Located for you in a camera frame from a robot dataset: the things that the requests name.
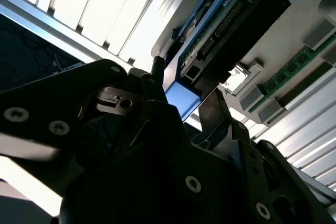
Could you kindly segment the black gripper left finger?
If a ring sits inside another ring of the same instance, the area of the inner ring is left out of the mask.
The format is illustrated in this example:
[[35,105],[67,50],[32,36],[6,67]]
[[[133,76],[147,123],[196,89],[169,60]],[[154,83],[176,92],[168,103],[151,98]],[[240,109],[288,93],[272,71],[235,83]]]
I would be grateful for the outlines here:
[[1,93],[1,154],[85,170],[78,195],[116,194],[131,186],[172,191],[205,187],[177,108],[162,88],[165,61],[151,73],[101,59]]

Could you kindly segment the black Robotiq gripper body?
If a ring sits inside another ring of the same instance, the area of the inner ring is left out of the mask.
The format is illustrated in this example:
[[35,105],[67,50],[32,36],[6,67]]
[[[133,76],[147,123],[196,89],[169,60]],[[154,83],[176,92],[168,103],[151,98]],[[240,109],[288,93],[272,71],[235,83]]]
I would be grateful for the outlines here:
[[158,131],[69,186],[60,223],[256,221],[242,170],[193,146],[185,130]]

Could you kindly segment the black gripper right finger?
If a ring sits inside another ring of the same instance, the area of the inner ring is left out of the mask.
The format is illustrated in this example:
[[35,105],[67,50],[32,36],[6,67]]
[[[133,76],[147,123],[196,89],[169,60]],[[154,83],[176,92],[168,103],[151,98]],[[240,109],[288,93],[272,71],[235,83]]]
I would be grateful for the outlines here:
[[306,183],[269,141],[252,143],[215,89],[198,108],[209,149],[238,170],[244,223],[334,223]]

